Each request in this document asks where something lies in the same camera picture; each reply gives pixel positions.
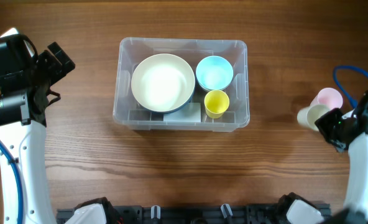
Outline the pale cream plastic cup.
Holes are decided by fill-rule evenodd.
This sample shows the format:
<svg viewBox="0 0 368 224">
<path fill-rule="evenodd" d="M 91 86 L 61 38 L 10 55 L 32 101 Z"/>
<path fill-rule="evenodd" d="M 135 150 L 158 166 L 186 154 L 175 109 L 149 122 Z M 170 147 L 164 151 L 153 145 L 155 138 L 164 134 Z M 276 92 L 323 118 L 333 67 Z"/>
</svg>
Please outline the pale cream plastic cup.
<svg viewBox="0 0 368 224">
<path fill-rule="evenodd" d="M 330 109 L 326 105 L 312 105 L 301 109 L 297 114 L 297 121 L 300 126 L 318 131 L 315 121 L 322 115 L 329 112 Z"/>
</svg>

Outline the pink plastic cup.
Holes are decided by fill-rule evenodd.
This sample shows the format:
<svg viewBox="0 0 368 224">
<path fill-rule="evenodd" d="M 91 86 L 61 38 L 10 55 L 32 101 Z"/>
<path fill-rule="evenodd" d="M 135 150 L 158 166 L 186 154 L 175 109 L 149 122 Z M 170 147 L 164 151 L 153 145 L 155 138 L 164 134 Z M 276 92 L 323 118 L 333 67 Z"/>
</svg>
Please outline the pink plastic cup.
<svg viewBox="0 0 368 224">
<path fill-rule="evenodd" d="M 331 110 L 341 108 L 343 106 L 343 97 L 334 88 L 324 88 L 318 92 L 310 105 L 326 105 Z"/>
</svg>

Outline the yellow plastic cup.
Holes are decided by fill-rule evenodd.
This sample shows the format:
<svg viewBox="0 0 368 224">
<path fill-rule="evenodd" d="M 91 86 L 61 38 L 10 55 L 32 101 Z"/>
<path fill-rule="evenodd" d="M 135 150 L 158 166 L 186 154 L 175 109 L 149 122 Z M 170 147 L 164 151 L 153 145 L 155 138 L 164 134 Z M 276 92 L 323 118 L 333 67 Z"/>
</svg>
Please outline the yellow plastic cup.
<svg viewBox="0 0 368 224">
<path fill-rule="evenodd" d="M 229 108 L 230 100 L 224 91 L 211 90 L 206 94 L 204 104 L 207 116 L 217 119 Z"/>
</svg>

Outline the light blue small bowl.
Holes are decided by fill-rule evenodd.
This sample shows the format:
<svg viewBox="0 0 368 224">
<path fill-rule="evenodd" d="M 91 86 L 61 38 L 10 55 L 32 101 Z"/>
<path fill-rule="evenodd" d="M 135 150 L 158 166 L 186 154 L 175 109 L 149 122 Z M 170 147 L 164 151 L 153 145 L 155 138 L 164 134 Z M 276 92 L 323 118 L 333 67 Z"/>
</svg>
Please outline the light blue small bowl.
<svg viewBox="0 0 368 224">
<path fill-rule="evenodd" d="M 228 60 L 212 55 L 199 62 L 195 75 L 200 87 L 205 91 L 224 90 L 232 82 L 234 70 Z"/>
</svg>

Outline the cream plastic bowl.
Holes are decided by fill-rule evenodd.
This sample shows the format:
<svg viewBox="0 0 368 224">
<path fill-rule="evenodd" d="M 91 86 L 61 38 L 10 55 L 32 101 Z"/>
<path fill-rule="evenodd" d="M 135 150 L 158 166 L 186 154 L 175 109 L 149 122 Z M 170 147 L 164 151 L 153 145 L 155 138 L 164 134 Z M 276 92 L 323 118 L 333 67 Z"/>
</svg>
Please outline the cream plastic bowl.
<svg viewBox="0 0 368 224">
<path fill-rule="evenodd" d="M 144 59 L 131 78 L 136 101 L 157 113 L 172 113 L 184 107 L 195 92 L 195 84 L 189 63 L 173 54 L 156 54 Z"/>
</svg>

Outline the dark blue bowl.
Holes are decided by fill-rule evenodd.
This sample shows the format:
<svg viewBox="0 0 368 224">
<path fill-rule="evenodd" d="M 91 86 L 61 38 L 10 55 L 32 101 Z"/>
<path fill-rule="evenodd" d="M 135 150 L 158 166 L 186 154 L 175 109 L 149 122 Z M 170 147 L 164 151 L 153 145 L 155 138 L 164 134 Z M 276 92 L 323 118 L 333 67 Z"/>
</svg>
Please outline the dark blue bowl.
<svg viewBox="0 0 368 224">
<path fill-rule="evenodd" d="M 132 82 L 137 102 L 147 110 L 169 114 L 182 110 L 193 98 L 195 79 L 142 79 Z"/>
</svg>

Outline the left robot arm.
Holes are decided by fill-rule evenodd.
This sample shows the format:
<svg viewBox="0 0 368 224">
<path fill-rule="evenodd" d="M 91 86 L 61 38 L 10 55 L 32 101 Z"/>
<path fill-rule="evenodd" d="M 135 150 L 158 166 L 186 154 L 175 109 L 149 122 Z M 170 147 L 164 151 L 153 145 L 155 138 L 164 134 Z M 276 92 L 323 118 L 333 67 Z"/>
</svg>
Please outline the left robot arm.
<svg viewBox="0 0 368 224">
<path fill-rule="evenodd" d="M 52 91 L 75 69 L 56 43 L 38 53 L 24 34 L 0 37 L 0 169 L 5 223 L 56 223 L 45 171 Z"/>
</svg>

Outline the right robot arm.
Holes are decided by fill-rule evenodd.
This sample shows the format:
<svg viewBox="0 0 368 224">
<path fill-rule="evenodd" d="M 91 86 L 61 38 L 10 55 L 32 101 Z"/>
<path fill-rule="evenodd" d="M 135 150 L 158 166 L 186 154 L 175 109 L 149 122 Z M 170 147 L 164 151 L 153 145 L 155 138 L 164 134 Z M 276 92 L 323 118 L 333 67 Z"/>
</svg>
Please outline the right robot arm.
<svg viewBox="0 0 368 224">
<path fill-rule="evenodd" d="M 343 209 L 325 218 L 316 205 L 295 193 L 280 198 L 277 223 L 368 223 L 368 90 L 354 110 L 335 108 L 315 120 L 324 140 L 349 155 L 350 173 Z"/>
</svg>

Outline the clear plastic storage container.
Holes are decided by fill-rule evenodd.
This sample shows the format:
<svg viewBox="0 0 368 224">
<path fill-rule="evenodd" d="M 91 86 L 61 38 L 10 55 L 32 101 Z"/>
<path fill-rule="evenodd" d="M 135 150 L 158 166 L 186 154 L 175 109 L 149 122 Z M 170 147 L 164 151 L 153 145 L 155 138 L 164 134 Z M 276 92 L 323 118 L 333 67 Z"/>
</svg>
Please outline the clear plastic storage container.
<svg viewBox="0 0 368 224">
<path fill-rule="evenodd" d="M 225 89 L 230 104 L 228 110 L 217 119 L 206 115 L 204 98 L 206 91 L 199 85 L 190 103 L 200 103 L 199 123 L 166 122 L 164 114 L 142 107 L 134 98 L 131 78 L 134 70 L 147 57 L 155 54 L 174 54 L 196 68 L 205 57 L 217 55 L 232 65 L 234 77 Z M 251 119 L 247 66 L 247 45 L 241 40 L 160 39 L 126 37 L 119 45 L 113 119 L 131 129 L 187 129 L 232 132 L 243 128 Z"/>
</svg>

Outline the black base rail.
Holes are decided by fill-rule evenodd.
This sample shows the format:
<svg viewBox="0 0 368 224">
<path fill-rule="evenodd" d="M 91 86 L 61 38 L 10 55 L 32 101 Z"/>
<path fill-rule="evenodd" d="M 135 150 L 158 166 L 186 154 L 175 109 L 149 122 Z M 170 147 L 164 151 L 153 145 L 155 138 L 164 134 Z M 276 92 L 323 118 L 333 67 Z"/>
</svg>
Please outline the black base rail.
<svg viewBox="0 0 368 224">
<path fill-rule="evenodd" d="M 150 207 L 115 206 L 115 210 L 122 216 L 125 224 L 191 224 L 191 223 L 237 223 L 237 224 L 273 224 L 288 223 L 284 215 L 278 216 L 277 205 L 248 204 L 232 206 L 232 215 L 223 217 L 220 207 L 162 207 L 160 218 L 151 217 Z"/>
</svg>

